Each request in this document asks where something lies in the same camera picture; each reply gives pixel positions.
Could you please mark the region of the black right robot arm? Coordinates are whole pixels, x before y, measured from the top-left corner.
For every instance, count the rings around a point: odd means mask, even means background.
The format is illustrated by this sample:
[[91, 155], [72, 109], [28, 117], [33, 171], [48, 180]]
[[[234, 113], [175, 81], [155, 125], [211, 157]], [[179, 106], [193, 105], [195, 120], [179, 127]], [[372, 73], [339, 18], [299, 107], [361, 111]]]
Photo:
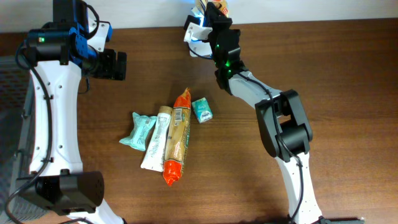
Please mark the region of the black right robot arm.
[[261, 141], [281, 170], [289, 201], [289, 223], [331, 223], [315, 198], [309, 169], [313, 131], [299, 94], [280, 91], [259, 81], [240, 58], [240, 30], [214, 2], [205, 1], [203, 25], [211, 29], [206, 41], [217, 68], [221, 89], [244, 100], [256, 111]]

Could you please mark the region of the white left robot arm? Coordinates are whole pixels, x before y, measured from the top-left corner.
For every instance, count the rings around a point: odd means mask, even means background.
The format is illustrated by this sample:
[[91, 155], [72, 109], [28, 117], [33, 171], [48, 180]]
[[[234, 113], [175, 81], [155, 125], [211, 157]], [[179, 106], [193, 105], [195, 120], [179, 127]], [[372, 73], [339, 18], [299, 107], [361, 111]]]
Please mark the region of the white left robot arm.
[[126, 54], [105, 48], [111, 36], [91, 5], [54, 1], [52, 21], [30, 30], [16, 53], [34, 84], [35, 139], [30, 175], [16, 180], [15, 194], [74, 222], [123, 222], [104, 199], [102, 173], [83, 170], [77, 136], [81, 79], [125, 79]]

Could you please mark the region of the orange biscuit pack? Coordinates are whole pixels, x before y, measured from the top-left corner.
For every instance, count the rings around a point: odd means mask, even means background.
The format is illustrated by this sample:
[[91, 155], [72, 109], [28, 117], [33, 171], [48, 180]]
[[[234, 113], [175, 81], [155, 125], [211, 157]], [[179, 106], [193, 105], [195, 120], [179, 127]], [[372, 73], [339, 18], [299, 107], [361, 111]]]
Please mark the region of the orange biscuit pack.
[[175, 100], [172, 110], [163, 171], [168, 186], [178, 181], [184, 172], [190, 138], [191, 99], [190, 89], [186, 88]]

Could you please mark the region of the white tube with tan cap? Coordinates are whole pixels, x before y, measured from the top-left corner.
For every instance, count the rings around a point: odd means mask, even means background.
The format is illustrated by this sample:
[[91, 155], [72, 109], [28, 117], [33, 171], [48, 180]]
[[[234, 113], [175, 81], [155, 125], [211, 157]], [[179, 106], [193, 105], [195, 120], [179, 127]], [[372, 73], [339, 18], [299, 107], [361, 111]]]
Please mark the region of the white tube with tan cap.
[[171, 116], [171, 107], [160, 107], [149, 147], [141, 163], [141, 169], [153, 170], [156, 172], [162, 172], [164, 170], [165, 145]]

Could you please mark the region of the green tissue pack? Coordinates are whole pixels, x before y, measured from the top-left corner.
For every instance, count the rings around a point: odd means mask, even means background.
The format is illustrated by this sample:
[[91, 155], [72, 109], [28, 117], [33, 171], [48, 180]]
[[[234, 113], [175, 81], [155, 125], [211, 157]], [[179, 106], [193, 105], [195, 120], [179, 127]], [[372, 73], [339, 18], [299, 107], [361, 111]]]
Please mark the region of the green tissue pack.
[[213, 118], [213, 113], [205, 97], [192, 102], [192, 108], [199, 123], [204, 123]]

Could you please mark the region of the mint green pack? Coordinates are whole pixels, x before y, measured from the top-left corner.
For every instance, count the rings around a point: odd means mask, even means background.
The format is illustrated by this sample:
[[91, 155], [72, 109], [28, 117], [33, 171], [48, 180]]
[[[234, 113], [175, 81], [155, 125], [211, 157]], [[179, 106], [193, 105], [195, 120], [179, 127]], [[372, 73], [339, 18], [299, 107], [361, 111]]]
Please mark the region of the mint green pack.
[[119, 143], [138, 151], [146, 151], [146, 140], [149, 131], [154, 127], [157, 117], [132, 113], [134, 127], [128, 137], [122, 138]]

